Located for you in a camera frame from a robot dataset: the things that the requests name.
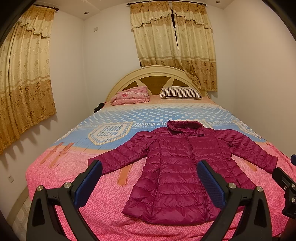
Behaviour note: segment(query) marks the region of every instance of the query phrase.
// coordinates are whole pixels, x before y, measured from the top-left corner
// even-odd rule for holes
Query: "white wall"
[[[207,12],[213,26],[217,55],[218,93],[212,99],[232,111],[234,107],[232,46],[222,9],[209,6]],[[84,22],[84,70],[89,109],[104,102],[109,91],[122,77],[140,68],[136,44],[130,24],[130,8],[126,4],[102,10]]]
[[[261,0],[226,9],[235,52],[234,114],[289,157],[296,152],[296,42]]]
[[[26,187],[27,167],[53,142],[90,115],[83,79],[83,21],[64,12],[54,17],[49,60],[57,114],[26,131],[0,155],[0,210],[7,217]],[[14,182],[7,179],[14,177]]]

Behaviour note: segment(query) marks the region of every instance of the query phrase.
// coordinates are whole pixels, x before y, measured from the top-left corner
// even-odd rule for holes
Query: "jacket sleeve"
[[[99,160],[103,164],[102,175],[114,172],[146,157],[147,150],[154,140],[155,136],[153,136],[151,132],[138,132],[129,141],[116,149],[88,159],[88,166],[93,160]]]
[[[269,155],[244,134],[235,130],[216,130],[214,135],[228,144],[232,154],[251,162],[268,173],[272,173],[276,168],[278,158]]]

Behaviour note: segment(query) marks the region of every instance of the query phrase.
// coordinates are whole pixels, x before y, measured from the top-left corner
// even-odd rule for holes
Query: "magenta down jacket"
[[[167,127],[138,132],[88,163],[100,160],[107,174],[147,157],[122,213],[154,224],[196,225],[215,220],[220,212],[197,176],[199,161],[206,160],[228,183],[255,188],[231,154],[268,173],[276,168],[277,157],[242,133],[204,128],[196,121],[169,121]]]

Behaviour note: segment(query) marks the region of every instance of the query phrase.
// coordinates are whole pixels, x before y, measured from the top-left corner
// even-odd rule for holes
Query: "floor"
[[[12,229],[20,241],[26,241],[27,222],[28,222],[30,206],[31,206],[31,199],[28,197],[24,202],[23,206],[21,207],[21,209],[19,210],[12,225]]]

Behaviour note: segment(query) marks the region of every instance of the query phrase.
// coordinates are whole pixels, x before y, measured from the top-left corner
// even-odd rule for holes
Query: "electrical outlet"
[[[9,177],[7,177],[7,178],[8,178],[8,180],[10,181],[10,183],[12,183],[12,182],[14,181],[14,179],[13,179],[12,176],[9,176]]]

